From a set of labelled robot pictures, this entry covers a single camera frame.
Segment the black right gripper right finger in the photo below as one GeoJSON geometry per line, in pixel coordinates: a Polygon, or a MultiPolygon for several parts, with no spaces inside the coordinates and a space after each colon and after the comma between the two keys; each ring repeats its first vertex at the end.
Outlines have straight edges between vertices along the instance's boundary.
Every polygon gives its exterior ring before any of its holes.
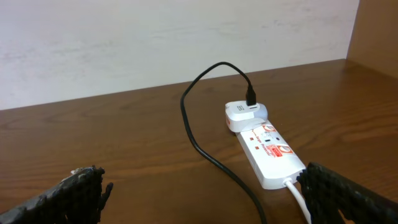
{"type": "Polygon", "coordinates": [[[397,203],[314,162],[297,177],[312,223],[397,224],[397,203]]]}

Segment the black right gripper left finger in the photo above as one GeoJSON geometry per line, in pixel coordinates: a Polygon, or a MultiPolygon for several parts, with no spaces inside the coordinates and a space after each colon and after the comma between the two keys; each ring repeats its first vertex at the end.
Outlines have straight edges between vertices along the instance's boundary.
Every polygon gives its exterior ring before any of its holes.
{"type": "Polygon", "coordinates": [[[1,214],[1,224],[97,224],[113,189],[105,170],[81,167],[57,185],[1,214]]]}

